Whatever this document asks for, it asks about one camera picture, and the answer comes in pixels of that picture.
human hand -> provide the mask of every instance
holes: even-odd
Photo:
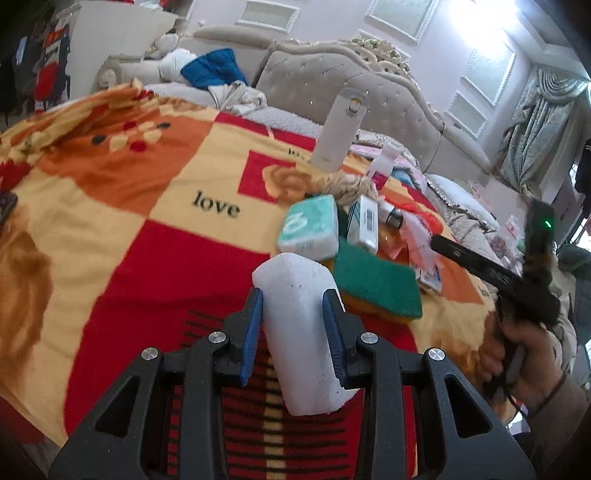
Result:
[[[504,369],[502,361],[505,347],[495,335],[498,329],[496,314],[491,313],[486,318],[484,341],[479,349],[480,364],[477,373],[484,382],[497,377]],[[502,331],[507,339],[522,344],[527,351],[511,393],[523,401],[530,412],[536,411],[562,378],[562,372],[554,359],[549,333],[534,323],[513,320],[505,320]]]

curtain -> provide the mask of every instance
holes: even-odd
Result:
[[[586,80],[539,67],[525,86],[501,145],[501,174],[526,196],[536,190],[528,182],[560,140],[574,101]]]

white sponge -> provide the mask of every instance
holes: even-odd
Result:
[[[295,416],[330,413],[357,390],[335,376],[322,315],[322,296],[337,290],[330,271],[283,253],[252,273],[263,294],[263,324],[287,410]]]

blue cloth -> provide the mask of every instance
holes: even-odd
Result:
[[[414,186],[413,180],[410,177],[410,175],[408,174],[408,172],[406,170],[402,170],[402,169],[397,169],[395,168],[392,171],[392,176],[395,179],[400,180],[400,183],[404,183],[405,185],[408,185],[409,187],[411,187],[412,189],[416,190],[417,188]]]
[[[246,77],[236,64],[236,57],[231,48],[211,51],[187,63],[181,69],[181,75],[189,83],[201,90],[215,85],[225,85],[241,80],[248,85]]]

blanket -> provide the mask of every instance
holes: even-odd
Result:
[[[324,175],[309,165],[314,145],[137,83],[4,132],[0,188],[19,202],[0,235],[1,396],[62,445],[144,348],[186,348],[218,330],[242,308],[253,270],[277,253],[289,205]],[[367,165],[348,157],[343,170]],[[389,179],[383,193],[452,237],[420,192]],[[346,307],[399,348],[444,349],[474,378],[492,303],[451,261],[441,278],[443,292],[423,292],[423,317],[409,325]],[[362,403],[357,395],[333,414],[291,417],[262,334],[248,388],[223,393],[230,474],[353,477]],[[406,390],[409,476],[411,405]]]

